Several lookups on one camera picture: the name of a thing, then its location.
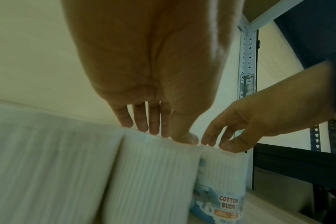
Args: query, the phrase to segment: hand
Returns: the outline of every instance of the hand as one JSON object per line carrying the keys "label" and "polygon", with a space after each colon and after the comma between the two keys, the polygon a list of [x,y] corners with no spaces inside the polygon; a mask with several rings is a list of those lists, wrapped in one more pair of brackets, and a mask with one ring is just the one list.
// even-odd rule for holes
{"label": "hand", "polygon": [[122,126],[132,105],[140,131],[162,123],[163,137],[198,143],[189,129],[213,103],[244,2],[210,1],[62,0],[83,68]]}
{"label": "hand", "polygon": [[[205,131],[201,144],[219,144],[230,152],[251,149],[264,136],[303,130],[334,115],[332,64],[323,62],[267,89],[235,101]],[[238,130],[241,135],[230,140]]]}

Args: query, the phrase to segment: ceiling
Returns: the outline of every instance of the ceiling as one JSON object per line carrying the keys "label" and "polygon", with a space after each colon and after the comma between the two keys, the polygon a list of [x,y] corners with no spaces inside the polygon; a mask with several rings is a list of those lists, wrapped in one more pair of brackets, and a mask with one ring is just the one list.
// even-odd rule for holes
{"label": "ceiling", "polygon": [[275,22],[304,68],[336,50],[336,0],[304,0]]}

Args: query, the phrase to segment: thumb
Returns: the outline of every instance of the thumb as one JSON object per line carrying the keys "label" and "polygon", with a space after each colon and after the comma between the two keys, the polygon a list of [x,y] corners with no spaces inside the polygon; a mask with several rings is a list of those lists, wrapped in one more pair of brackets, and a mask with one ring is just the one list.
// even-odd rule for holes
{"label": "thumb", "polygon": [[239,136],[224,142],[220,147],[233,153],[244,152],[253,148],[263,136],[260,128],[250,124]]}

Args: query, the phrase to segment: product label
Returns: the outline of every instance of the product label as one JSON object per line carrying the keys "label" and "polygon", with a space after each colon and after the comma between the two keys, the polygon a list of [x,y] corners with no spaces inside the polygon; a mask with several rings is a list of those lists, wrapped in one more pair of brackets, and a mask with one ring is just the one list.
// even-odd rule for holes
{"label": "product label", "polygon": [[202,159],[199,164],[190,212],[210,224],[239,224],[242,218],[245,190],[242,193],[241,191],[232,192],[232,185],[226,185],[225,189],[216,187],[221,185],[222,181],[228,182],[228,176],[217,179],[215,174],[210,174],[211,176],[206,174],[204,167],[205,161]]}

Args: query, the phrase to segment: finger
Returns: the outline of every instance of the finger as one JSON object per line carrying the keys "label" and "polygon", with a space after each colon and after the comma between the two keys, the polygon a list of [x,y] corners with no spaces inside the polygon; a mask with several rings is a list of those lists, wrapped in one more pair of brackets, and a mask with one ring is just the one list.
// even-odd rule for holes
{"label": "finger", "polygon": [[216,141],[217,141],[217,138],[219,137],[221,131],[223,130],[224,127],[221,127],[216,133],[215,135],[210,139],[209,141],[209,145],[210,146],[214,146],[216,145]]}
{"label": "finger", "polygon": [[238,137],[221,144],[221,148],[234,153],[250,150],[263,137],[262,133],[260,127],[250,124]]}
{"label": "finger", "polygon": [[169,134],[172,139],[180,143],[191,145],[199,143],[199,138],[189,132],[190,127],[198,116],[198,114],[185,115],[174,110],[169,118],[168,125]]}
{"label": "finger", "polygon": [[158,100],[148,103],[148,123],[150,125],[150,133],[158,135],[160,132],[160,102]]}
{"label": "finger", "polygon": [[218,136],[225,126],[230,125],[228,120],[233,115],[234,110],[231,108],[231,106],[229,106],[224,111],[222,111],[215,119],[213,119],[206,129],[204,135],[202,136],[201,144],[207,145],[212,140],[212,138],[214,138],[214,136]]}
{"label": "finger", "polygon": [[148,131],[147,116],[146,116],[146,103],[140,103],[132,105],[132,110],[134,112],[134,119],[139,131]]}
{"label": "finger", "polygon": [[224,142],[226,142],[227,140],[230,140],[233,135],[235,134],[236,131],[242,130],[242,128],[236,126],[236,125],[230,125],[227,126],[226,130],[224,131],[222,137],[221,137],[221,141],[220,141],[220,145],[222,145]]}
{"label": "finger", "polygon": [[128,113],[127,105],[123,106],[109,103],[109,106],[113,110],[115,116],[117,117],[122,126],[131,128],[134,125],[131,116]]}
{"label": "finger", "polygon": [[169,138],[168,123],[171,113],[172,113],[171,105],[169,103],[161,102],[161,123],[162,123],[161,135],[164,138]]}

